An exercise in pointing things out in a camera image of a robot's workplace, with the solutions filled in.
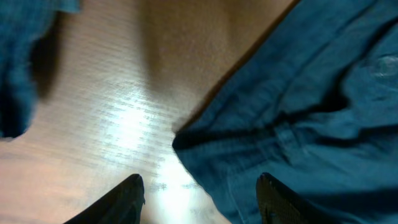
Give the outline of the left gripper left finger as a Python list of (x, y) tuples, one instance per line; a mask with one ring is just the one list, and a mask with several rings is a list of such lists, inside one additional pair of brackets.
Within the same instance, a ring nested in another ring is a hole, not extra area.
[(144, 182), (132, 174), (65, 224), (140, 224)]

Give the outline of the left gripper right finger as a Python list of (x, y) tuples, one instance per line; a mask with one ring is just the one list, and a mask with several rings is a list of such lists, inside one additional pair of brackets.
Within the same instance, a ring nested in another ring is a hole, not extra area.
[(263, 224), (336, 223), (267, 172), (257, 179), (256, 196)]

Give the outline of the navy blue shorts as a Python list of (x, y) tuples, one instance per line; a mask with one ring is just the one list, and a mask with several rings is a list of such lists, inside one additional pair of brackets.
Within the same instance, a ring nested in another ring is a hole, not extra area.
[(397, 222), (397, 1), (298, 2), (173, 148), (231, 223), (268, 172), (340, 223)]

